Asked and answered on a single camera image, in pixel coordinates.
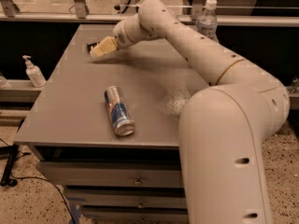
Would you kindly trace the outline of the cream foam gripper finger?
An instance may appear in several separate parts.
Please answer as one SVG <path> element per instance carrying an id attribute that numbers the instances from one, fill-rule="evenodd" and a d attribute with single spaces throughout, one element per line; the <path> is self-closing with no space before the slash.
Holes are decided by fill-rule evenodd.
<path id="1" fill-rule="evenodd" d="M 116 39 L 112 36 L 105 37 L 101 42 L 94 43 L 90 48 L 90 55 L 94 58 L 109 54 L 118 49 Z"/>

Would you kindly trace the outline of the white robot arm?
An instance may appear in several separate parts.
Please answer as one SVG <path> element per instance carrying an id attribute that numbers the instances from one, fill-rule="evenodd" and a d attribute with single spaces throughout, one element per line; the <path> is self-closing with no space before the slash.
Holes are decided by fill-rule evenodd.
<path id="1" fill-rule="evenodd" d="M 189 99 L 178 125 L 190 224 L 273 224 L 262 144 L 286 121 L 284 85 L 261 67 L 178 21 L 160 0 L 93 46 L 93 57 L 164 38 L 208 83 Z"/>

